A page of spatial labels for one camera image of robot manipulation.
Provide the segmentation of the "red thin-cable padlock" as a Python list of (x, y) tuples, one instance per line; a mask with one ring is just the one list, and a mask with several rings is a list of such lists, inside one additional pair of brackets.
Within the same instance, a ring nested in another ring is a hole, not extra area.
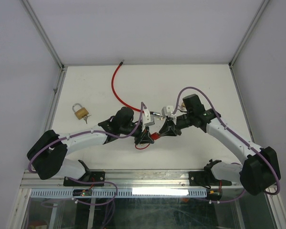
[[(161, 136), (160, 136), (160, 134), (159, 133), (153, 133), (153, 134), (151, 134), (151, 139), (153, 140), (153, 141), (155, 141), (155, 140), (158, 140), (159, 138), (160, 138)], [(145, 150), (146, 148), (148, 148), (149, 146), (150, 146), (150, 144), (151, 143), (140, 143), (140, 144), (136, 144), (135, 145), (135, 148), (137, 149), (137, 150)]]

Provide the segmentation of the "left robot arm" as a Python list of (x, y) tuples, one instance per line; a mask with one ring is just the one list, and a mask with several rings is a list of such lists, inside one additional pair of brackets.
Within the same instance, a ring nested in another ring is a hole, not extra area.
[(133, 137), (136, 145), (154, 143), (149, 132), (149, 126), (154, 125), (154, 118), (148, 108), (143, 106), (136, 122), (133, 121), (133, 115), (131, 108), (122, 107), (116, 115), (82, 132), (44, 132), (27, 153), (28, 170), (36, 173), (41, 180), (61, 176), (75, 180), (82, 186), (88, 184), (92, 180), (91, 170), (82, 160), (70, 160), (67, 155), (128, 137)]

